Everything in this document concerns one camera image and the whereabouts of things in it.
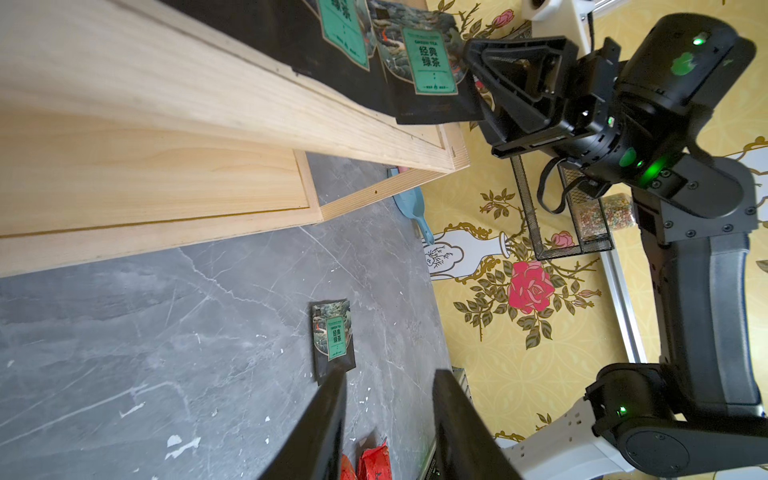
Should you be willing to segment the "green tea bag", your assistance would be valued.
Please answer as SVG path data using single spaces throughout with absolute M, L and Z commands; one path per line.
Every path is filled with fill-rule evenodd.
M 367 3 L 371 33 L 399 124 L 437 125 L 482 117 L 452 15 L 389 1 Z
M 362 65 L 324 36 L 314 1 L 168 1 L 167 6 L 316 80 L 349 100 L 394 117 L 382 65 Z
M 335 370 L 356 368 L 349 300 L 310 305 L 314 378 L 322 385 Z

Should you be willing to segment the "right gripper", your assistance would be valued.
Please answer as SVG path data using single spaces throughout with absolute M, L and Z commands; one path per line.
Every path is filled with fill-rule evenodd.
M 464 49 L 470 72 L 493 97 L 479 127 L 499 158 L 557 145 L 562 156 L 621 155 L 628 127 L 616 94 L 621 47 L 607 37 L 577 59 L 564 36 L 472 39 Z

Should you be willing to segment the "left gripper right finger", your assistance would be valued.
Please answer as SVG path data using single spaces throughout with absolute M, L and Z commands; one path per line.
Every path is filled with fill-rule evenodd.
M 435 372 L 433 410 L 442 479 L 521 479 L 449 370 Z

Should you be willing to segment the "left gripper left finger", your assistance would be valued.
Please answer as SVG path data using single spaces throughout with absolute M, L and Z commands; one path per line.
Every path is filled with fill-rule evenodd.
M 346 373 L 335 369 L 260 479 L 339 479 L 346 402 Z

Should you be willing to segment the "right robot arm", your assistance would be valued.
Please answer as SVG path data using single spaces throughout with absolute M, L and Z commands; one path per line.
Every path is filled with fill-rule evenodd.
M 563 36 L 466 44 L 494 99 L 480 128 L 495 156 L 544 151 L 593 198 L 629 186 L 660 330 L 658 363 L 603 368 L 565 415 L 496 453 L 512 476 L 672 478 L 766 462 L 744 292 L 755 182 L 696 142 L 755 54 L 693 13 L 662 17 L 625 62 L 611 39 L 586 56 Z

